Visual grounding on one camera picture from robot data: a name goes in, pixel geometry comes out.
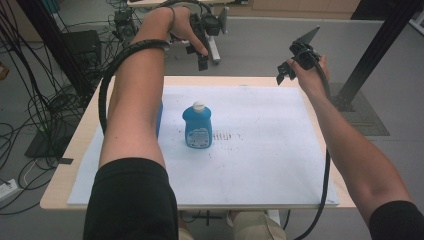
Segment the black frame post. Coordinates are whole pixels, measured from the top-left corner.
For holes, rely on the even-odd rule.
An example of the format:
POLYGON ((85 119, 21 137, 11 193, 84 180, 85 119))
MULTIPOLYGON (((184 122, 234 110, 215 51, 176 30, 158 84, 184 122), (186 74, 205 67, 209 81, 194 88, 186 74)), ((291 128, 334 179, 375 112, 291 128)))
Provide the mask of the black frame post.
POLYGON ((333 97, 333 104, 339 111, 352 110, 355 96, 409 23, 421 2, 422 0, 400 0, 395 5, 341 90, 333 97))

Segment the person's black left sleeve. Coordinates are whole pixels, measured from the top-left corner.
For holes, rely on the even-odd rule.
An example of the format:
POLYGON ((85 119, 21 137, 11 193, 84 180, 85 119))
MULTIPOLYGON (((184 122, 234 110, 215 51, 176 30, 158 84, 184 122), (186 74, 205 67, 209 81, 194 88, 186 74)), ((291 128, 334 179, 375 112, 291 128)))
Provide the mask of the person's black left sleeve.
POLYGON ((83 240, 178 240, 177 203, 165 168, 144 158, 100 167, 83 240))

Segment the white power strip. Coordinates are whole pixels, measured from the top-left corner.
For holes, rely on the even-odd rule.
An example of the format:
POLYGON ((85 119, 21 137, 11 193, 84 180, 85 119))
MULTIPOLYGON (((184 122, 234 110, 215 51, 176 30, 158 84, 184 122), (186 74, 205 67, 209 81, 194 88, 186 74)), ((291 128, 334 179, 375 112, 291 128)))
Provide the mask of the white power strip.
POLYGON ((19 190, 18 185, 14 179, 6 181, 0 185, 0 201, 5 200, 6 198, 17 193, 19 190))

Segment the black stand base plate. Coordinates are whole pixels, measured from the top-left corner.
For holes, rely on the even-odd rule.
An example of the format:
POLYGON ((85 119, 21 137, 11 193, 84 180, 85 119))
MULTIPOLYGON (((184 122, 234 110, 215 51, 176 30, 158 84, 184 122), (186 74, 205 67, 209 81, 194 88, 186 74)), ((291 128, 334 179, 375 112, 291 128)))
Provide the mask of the black stand base plate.
POLYGON ((62 157, 77 123, 55 120, 42 124, 25 152, 28 158, 62 157))

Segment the person's black sleeve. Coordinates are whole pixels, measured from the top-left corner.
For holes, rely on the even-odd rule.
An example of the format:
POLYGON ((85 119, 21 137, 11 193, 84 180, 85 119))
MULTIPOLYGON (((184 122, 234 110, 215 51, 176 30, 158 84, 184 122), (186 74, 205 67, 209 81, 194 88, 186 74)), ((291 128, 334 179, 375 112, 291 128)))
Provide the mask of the person's black sleeve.
POLYGON ((378 207, 369 219, 372 240, 424 240, 424 214, 408 201, 378 207))
POLYGON ((144 158, 100 167, 83 240, 178 240, 177 203, 165 168, 144 158))

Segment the person's right leg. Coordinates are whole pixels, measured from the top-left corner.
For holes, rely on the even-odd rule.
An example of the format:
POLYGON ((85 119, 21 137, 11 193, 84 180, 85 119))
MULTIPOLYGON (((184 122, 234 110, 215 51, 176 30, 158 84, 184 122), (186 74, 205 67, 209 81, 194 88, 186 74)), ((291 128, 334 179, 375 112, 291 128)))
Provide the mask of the person's right leg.
POLYGON ((287 240, 282 227, 261 211, 231 211, 234 240, 287 240))

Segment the person's left hand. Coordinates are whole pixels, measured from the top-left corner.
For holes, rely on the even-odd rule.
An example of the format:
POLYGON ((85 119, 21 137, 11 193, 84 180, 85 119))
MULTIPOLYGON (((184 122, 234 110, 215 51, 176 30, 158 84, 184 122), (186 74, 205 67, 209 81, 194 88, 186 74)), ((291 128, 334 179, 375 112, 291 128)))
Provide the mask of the person's left hand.
POLYGON ((190 10, 186 7, 173 7, 172 13, 173 17, 169 32, 180 39, 189 41, 201 55, 207 56, 207 48, 195 35, 190 25, 190 10))

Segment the person's black right sleeve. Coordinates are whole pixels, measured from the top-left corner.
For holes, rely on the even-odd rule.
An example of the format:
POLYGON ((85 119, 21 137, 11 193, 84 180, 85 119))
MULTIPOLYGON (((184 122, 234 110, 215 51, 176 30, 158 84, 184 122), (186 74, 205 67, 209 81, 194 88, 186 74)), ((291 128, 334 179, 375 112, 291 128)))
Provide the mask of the person's black right sleeve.
POLYGON ((424 240, 424 214, 408 201, 378 207, 369 219, 372 240, 424 240))

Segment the black metal stand post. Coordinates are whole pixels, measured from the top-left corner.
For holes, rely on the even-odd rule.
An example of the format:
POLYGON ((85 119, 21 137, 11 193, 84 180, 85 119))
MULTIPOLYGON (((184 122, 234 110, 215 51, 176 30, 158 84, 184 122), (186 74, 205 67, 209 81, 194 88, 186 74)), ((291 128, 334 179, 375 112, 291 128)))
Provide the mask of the black metal stand post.
POLYGON ((54 18, 42 0, 16 0, 24 14, 50 50, 82 100, 90 101, 95 89, 83 75, 81 67, 64 41, 54 18))

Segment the person's leg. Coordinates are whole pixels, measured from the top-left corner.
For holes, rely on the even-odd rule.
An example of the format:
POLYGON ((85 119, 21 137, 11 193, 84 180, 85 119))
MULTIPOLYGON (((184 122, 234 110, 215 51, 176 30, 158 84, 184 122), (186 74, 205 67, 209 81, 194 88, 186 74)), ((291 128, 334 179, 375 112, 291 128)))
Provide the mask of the person's leg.
POLYGON ((192 233, 182 218, 178 219, 178 237, 179 240, 194 240, 192 233))
POLYGON ((261 211, 231 211, 234 240, 287 240, 282 227, 261 211))

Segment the blue cardboard box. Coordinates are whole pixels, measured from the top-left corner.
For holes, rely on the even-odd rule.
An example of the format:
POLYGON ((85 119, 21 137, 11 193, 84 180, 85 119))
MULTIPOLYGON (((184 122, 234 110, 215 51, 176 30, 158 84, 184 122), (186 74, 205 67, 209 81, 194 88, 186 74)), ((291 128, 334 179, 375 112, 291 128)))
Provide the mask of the blue cardboard box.
POLYGON ((160 134, 162 115, 163 115, 163 101, 160 102, 158 113, 157 113, 157 119, 156 119, 156 137, 157 138, 159 138, 159 134, 160 134))

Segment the blue detergent bottle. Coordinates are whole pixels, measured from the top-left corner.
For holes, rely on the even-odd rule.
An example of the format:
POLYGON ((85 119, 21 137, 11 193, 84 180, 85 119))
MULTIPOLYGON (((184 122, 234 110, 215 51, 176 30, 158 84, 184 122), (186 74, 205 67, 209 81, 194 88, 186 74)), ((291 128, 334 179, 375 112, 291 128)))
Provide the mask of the blue detergent bottle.
POLYGON ((188 147, 205 149, 212 144, 211 110, 201 101, 187 108, 182 118, 185 121, 185 142, 188 147))

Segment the white table mat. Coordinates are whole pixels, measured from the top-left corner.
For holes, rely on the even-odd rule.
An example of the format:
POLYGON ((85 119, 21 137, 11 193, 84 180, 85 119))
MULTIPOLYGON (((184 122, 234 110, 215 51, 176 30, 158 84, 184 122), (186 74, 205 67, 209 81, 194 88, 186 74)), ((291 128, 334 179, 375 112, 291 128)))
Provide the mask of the white table mat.
POLYGON ((167 86, 159 144, 180 209, 337 206, 301 92, 294 87, 167 86), (212 111, 212 144, 185 142, 183 111, 212 111))

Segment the person's right hand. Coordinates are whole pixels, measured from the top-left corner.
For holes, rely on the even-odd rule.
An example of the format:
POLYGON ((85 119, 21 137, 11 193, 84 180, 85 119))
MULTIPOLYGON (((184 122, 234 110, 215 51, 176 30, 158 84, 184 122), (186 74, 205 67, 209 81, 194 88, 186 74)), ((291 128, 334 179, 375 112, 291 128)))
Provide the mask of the person's right hand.
POLYGON ((313 67, 309 70, 303 69, 293 59, 288 59, 287 63, 295 72, 300 87, 311 101, 316 99, 328 100, 329 72, 326 66, 325 56, 320 57, 318 67, 313 67))

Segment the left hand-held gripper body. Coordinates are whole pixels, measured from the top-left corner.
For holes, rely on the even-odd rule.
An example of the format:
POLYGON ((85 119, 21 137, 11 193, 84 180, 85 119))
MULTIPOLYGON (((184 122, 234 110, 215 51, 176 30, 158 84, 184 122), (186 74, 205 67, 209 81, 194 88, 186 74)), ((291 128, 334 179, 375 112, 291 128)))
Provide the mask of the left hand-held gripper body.
POLYGON ((228 8, 225 7, 218 16, 215 16, 210 10, 201 15, 197 13, 190 15, 190 26, 196 37, 206 48, 209 47, 210 36, 227 33, 227 13, 228 8))

